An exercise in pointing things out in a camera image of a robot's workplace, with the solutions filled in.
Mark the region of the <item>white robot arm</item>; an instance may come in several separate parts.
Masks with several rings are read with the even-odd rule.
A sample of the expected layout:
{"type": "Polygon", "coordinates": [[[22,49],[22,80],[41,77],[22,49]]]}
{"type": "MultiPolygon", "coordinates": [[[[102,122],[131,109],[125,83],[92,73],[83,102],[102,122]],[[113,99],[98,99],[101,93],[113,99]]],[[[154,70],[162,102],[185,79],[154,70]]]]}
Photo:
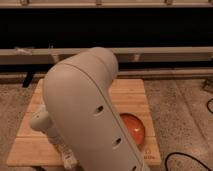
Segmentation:
{"type": "Polygon", "coordinates": [[[111,101],[117,73],[113,52],[94,47],[58,62],[43,80],[30,127],[84,171],[150,171],[111,101]]]}

